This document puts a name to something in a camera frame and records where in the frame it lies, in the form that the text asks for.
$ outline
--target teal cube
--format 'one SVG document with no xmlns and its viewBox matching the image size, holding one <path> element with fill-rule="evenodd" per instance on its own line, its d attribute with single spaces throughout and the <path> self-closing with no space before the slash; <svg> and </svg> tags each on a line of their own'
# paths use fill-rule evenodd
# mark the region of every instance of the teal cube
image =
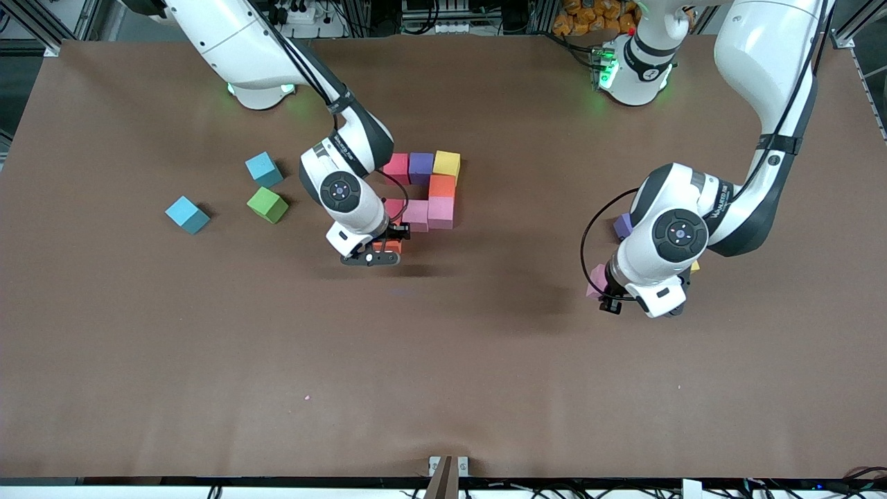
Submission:
<svg viewBox="0 0 887 499">
<path fill-rule="evenodd" d="M 256 184 L 262 187 L 271 187 L 283 180 L 283 175 L 268 153 L 248 159 L 247 170 Z"/>
<path fill-rule="evenodd" d="M 196 234 L 209 221 L 207 214 L 184 196 L 172 203 L 172 206 L 167 208 L 166 213 L 167 216 L 172 218 L 173 222 L 176 222 L 178 226 L 191 235 Z"/>
</svg>

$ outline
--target green led light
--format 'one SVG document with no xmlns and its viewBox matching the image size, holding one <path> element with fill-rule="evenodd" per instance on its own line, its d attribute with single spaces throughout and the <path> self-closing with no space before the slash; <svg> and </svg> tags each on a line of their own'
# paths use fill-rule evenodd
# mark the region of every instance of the green led light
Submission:
<svg viewBox="0 0 887 499">
<path fill-rule="evenodd" d="M 673 65 L 669 64 L 668 67 L 665 69 L 665 74 L 663 75 L 663 82 L 659 83 L 659 90 L 662 90 L 663 88 L 665 88 L 665 85 L 668 84 L 668 74 L 671 72 L 672 67 L 673 67 Z"/>
<path fill-rule="evenodd" d="M 613 63 L 600 73 L 600 87 L 608 89 L 613 84 L 616 72 L 619 71 L 619 61 L 614 60 Z"/>
</svg>

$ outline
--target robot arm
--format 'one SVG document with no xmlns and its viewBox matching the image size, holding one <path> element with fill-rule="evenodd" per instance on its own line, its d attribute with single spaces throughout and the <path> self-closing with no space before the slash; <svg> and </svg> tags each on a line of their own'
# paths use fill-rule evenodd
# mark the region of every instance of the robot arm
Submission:
<svg viewBox="0 0 887 499">
<path fill-rule="evenodd" d="M 248 0 L 144 1 L 154 8 L 145 13 L 174 19 L 245 107 L 272 107 L 296 85 L 308 85 L 324 99 L 336 126 L 302 154 L 299 179 L 333 218 L 326 238 L 344 263 L 372 253 L 368 248 L 361 250 L 379 237 L 409 237 L 406 227 L 390 223 L 381 199 L 364 181 L 390 161 L 391 133 L 311 49 L 282 36 Z M 344 119 L 342 126 L 338 126 L 339 118 Z M 361 261 L 393 265 L 399 257 L 392 253 L 382 259 L 369 254 Z"/>
<path fill-rule="evenodd" d="M 832 2 L 734 3 L 715 60 L 761 121 L 745 184 L 677 163 L 654 170 L 632 203 L 634 230 L 607 265 L 608 295 L 631 295 L 650 317 L 679 313 L 688 268 L 706 248 L 731 257 L 764 242 L 815 101 L 811 40 Z M 611 298 L 605 301 L 604 308 L 618 310 Z"/>
</svg>

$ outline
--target yellow cube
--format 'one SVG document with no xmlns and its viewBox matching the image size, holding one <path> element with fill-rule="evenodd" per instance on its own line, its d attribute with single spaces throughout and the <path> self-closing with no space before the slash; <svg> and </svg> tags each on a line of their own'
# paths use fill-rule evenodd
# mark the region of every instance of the yellow cube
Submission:
<svg viewBox="0 0 887 499">
<path fill-rule="evenodd" d="M 455 177 L 456 184 L 458 184 L 460 163 L 462 163 L 462 156 L 459 153 L 437 151 L 437 154 L 435 154 L 435 166 L 432 169 L 432 172 L 439 175 L 450 175 L 451 177 Z"/>
</svg>

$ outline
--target foam block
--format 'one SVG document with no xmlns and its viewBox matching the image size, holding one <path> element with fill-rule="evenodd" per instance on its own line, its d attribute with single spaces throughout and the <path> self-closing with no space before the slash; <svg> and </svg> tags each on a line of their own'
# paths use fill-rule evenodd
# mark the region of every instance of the foam block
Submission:
<svg viewBox="0 0 887 499">
<path fill-rule="evenodd" d="M 619 241 L 625 239 L 632 233 L 632 217 L 628 213 L 619 215 L 616 222 L 613 222 L 613 228 L 616 229 L 616 235 Z"/>
<path fill-rule="evenodd" d="M 428 232 L 428 201 L 411 199 L 402 221 L 410 224 L 410 232 Z"/>
<path fill-rule="evenodd" d="M 427 186 L 435 168 L 435 156 L 431 153 L 410 153 L 410 183 Z"/>
<path fill-rule="evenodd" d="M 595 286 L 600 288 L 603 291 L 607 287 L 607 275 L 605 273 L 604 264 L 598 264 L 598 266 L 592 269 L 590 277 L 592 278 L 592 282 Z M 598 299 L 601 297 L 601 294 L 597 291 L 597 289 L 593 288 L 591 284 L 588 285 L 588 289 L 585 291 L 585 297 L 591 299 Z"/>
<path fill-rule="evenodd" d="M 382 251 L 382 241 L 376 241 L 373 243 L 373 250 Z M 404 250 L 403 244 L 400 241 L 385 241 L 385 252 L 393 252 L 398 255 L 401 254 L 401 251 Z"/>
<path fill-rule="evenodd" d="M 268 153 L 261 153 L 247 160 L 247 170 L 256 184 L 271 187 L 283 180 L 283 175 Z"/>
<path fill-rule="evenodd" d="M 255 211 L 256 215 L 268 220 L 272 224 L 278 223 L 283 214 L 287 212 L 287 208 L 289 208 L 289 205 L 283 198 L 265 187 L 259 187 L 259 190 L 247 201 L 247 206 Z"/>
<path fill-rule="evenodd" d="M 184 196 L 172 203 L 172 206 L 167 208 L 166 214 L 191 235 L 196 234 L 209 221 L 207 214 Z"/>
<path fill-rule="evenodd" d="M 382 171 L 394 177 L 401 185 L 410 185 L 410 156 L 407 153 L 394 153 L 391 161 L 382 167 Z M 393 186 L 395 183 L 385 177 L 385 183 Z"/>
<path fill-rule="evenodd" d="M 435 173 L 428 182 L 428 198 L 456 197 L 456 178 Z"/>
<path fill-rule="evenodd" d="M 398 213 L 398 211 L 402 210 L 404 207 L 404 200 L 402 199 L 386 199 L 385 200 L 385 212 L 388 213 L 389 218 L 394 218 L 394 216 Z"/>
<path fill-rule="evenodd" d="M 452 229 L 455 199 L 451 197 L 428 198 L 428 228 Z"/>
<path fill-rule="evenodd" d="M 448 153 L 446 151 L 437 151 L 435 154 L 434 173 L 440 175 L 449 175 L 456 178 L 459 183 L 459 165 L 462 163 L 462 156 L 459 153 Z"/>
</svg>

